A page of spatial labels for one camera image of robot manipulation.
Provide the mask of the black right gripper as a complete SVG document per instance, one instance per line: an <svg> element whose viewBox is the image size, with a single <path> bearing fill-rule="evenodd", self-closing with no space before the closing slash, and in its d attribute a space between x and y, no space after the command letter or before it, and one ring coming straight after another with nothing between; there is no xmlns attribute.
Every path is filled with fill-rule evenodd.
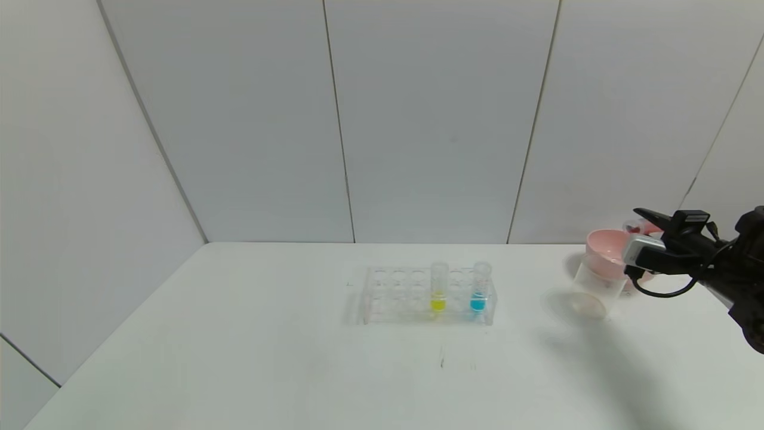
<svg viewBox="0 0 764 430"><path fill-rule="evenodd" d="M710 215L701 210L677 210L666 215L648 208L634 208L639 216L633 231L663 231L661 241L671 255L709 259L723 247L723 241L704 231Z"/></svg>

